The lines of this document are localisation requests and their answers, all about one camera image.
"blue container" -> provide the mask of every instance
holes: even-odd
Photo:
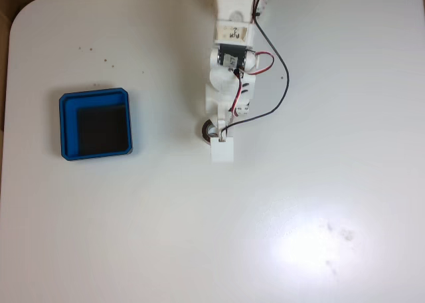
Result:
[[[60,144],[66,160],[131,153],[130,109],[124,89],[64,94],[59,112]]]

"white tabletop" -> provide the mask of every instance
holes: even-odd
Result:
[[[269,0],[292,84],[200,138],[213,0],[37,0],[13,24],[0,302],[425,301],[422,0]],[[268,50],[259,34],[256,49]],[[258,77],[252,116],[286,81]],[[60,155],[65,92],[129,92],[133,153]]]

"label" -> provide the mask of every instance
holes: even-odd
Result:
[[[217,28],[217,39],[245,43],[247,30],[246,27],[219,26]]]
[[[229,54],[224,54],[223,66],[224,67],[236,68],[238,66],[238,58],[233,57],[232,55],[229,55]]]

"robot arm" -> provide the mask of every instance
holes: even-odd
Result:
[[[256,76],[247,74],[258,67],[252,50],[255,0],[215,0],[216,27],[206,85],[206,111],[210,124],[205,127],[211,143],[212,161],[233,161],[232,130],[223,129],[234,118],[249,113]]]

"dirt spot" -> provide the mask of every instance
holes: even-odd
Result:
[[[340,232],[341,236],[343,237],[343,239],[345,239],[348,242],[351,242],[352,240],[354,240],[354,232],[347,230],[347,229],[342,229]]]
[[[328,269],[332,272],[332,274],[333,274],[334,276],[336,276],[336,275],[337,275],[337,271],[336,271],[336,270],[335,270],[335,268],[333,267],[332,262],[331,262],[331,261],[329,261],[329,260],[327,260],[327,261],[325,261],[325,264],[326,264],[326,266],[328,267]]]

